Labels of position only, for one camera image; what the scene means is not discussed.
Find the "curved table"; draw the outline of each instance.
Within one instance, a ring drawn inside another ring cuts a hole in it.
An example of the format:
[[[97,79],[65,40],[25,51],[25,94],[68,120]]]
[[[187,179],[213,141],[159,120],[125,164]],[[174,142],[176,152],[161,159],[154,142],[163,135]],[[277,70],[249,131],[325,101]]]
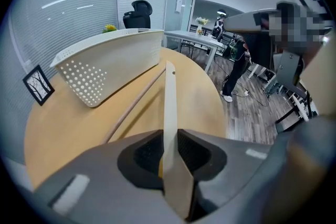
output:
[[[43,106],[35,103],[25,136],[25,160],[33,187],[85,150],[99,145],[139,92],[164,67],[175,65],[178,128],[225,137],[226,124],[219,94],[204,70],[188,57],[161,49],[160,63],[115,92],[97,108],[87,107],[57,74],[55,92]],[[110,142],[163,129],[165,75],[148,90]]]

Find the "potted plant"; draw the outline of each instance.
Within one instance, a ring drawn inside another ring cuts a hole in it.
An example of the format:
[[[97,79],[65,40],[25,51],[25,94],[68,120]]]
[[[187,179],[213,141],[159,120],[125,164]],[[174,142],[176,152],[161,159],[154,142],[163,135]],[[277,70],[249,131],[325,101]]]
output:
[[[105,28],[103,29],[103,34],[107,32],[116,31],[117,28],[114,25],[105,25]]]
[[[209,20],[205,19],[205,18],[202,18],[202,17],[198,17],[198,18],[195,19],[195,21],[198,23],[196,34],[197,35],[202,35],[203,34],[202,26],[206,25]]]

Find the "black pants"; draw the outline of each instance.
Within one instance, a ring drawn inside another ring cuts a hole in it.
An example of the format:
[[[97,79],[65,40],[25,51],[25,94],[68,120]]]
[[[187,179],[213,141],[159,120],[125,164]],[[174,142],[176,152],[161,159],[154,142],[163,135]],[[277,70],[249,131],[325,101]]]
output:
[[[231,93],[237,83],[237,80],[245,73],[245,71],[249,68],[250,62],[245,60],[245,56],[243,55],[246,52],[246,49],[243,47],[243,43],[238,43],[238,49],[236,53],[236,61],[233,65],[233,69],[231,74],[229,75],[222,91],[223,95],[231,96]]]

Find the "wooden floor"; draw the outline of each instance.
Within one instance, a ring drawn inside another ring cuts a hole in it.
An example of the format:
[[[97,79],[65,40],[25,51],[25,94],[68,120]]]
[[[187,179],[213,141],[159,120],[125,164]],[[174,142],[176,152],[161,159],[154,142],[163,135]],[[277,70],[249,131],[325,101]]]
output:
[[[182,53],[190,57],[190,55],[188,55],[188,48],[183,47]],[[207,59],[208,56],[206,56],[206,51],[194,48],[193,60],[203,69],[205,68]],[[215,61],[212,62],[208,75],[216,86],[218,92],[222,89],[223,81],[227,76],[226,73],[230,74],[232,67],[233,62],[224,59],[223,57],[215,56]],[[245,72],[245,74],[238,80],[238,83],[247,88],[258,101],[267,105],[267,97],[261,88],[265,83],[256,76],[252,76],[251,79],[249,79],[249,74],[249,71]],[[244,96],[245,89],[238,85],[238,83],[234,90],[238,91],[238,95]],[[291,105],[287,98],[276,93],[270,96],[268,107],[260,105],[251,96],[243,98],[233,95],[232,103],[227,103],[223,97],[220,97],[220,99],[222,100],[226,116],[226,119],[223,120],[227,121],[228,138],[261,144],[273,144],[277,135],[275,121],[291,109]],[[244,100],[246,101],[250,115],[251,134],[248,112]],[[295,113],[292,113],[282,121],[282,124],[287,128],[297,120],[298,117]]]

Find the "picture frame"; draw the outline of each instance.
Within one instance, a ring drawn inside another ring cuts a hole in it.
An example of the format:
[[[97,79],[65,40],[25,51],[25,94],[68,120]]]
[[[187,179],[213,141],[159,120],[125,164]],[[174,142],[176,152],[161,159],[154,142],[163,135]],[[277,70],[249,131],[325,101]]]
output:
[[[43,73],[40,65],[37,65],[24,77],[23,83],[40,106],[42,106],[55,91]]]

